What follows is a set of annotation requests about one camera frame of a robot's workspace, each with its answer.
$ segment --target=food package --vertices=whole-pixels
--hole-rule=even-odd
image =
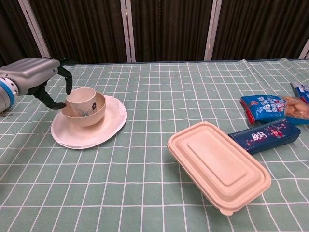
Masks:
[[[249,122],[271,122],[286,118],[294,125],[309,123],[309,105],[297,97],[251,95],[240,98]]]
[[[300,129],[285,118],[282,118],[243,131],[230,133],[228,136],[253,155],[292,143],[299,135]]]
[[[300,82],[292,82],[292,86],[295,89],[297,97],[304,103],[309,104],[309,86],[303,85]]]

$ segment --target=food container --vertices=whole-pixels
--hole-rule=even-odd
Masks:
[[[271,184],[268,171],[209,122],[172,135],[168,150],[211,204],[226,216],[250,203]]]

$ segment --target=curtain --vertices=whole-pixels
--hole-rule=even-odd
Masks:
[[[203,60],[212,0],[131,0],[136,61]]]
[[[213,60],[298,58],[309,0],[223,0]]]
[[[29,0],[54,58],[127,62],[119,0]]]
[[[0,0],[0,29],[0,67],[41,57],[18,0]]]

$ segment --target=beige bowl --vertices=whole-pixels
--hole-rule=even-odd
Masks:
[[[67,100],[65,100],[64,102],[67,106],[62,108],[61,112],[69,122],[79,127],[92,126],[97,122],[99,122],[104,117],[106,109],[105,97],[102,94],[96,92],[96,99],[97,99],[97,112],[91,115],[85,117],[76,117],[70,103]]]

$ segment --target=tablecloth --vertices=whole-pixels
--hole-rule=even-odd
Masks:
[[[309,84],[309,60],[162,62],[66,66],[73,88],[92,87],[126,107],[125,125],[90,149],[57,144],[58,111],[19,96],[0,118],[0,231],[309,231],[309,126],[299,138],[254,157],[271,186],[232,216],[201,194],[167,150],[168,139],[198,122],[225,133],[249,125],[240,97],[294,96]],[[64,101],[65,80],[46,87]]]

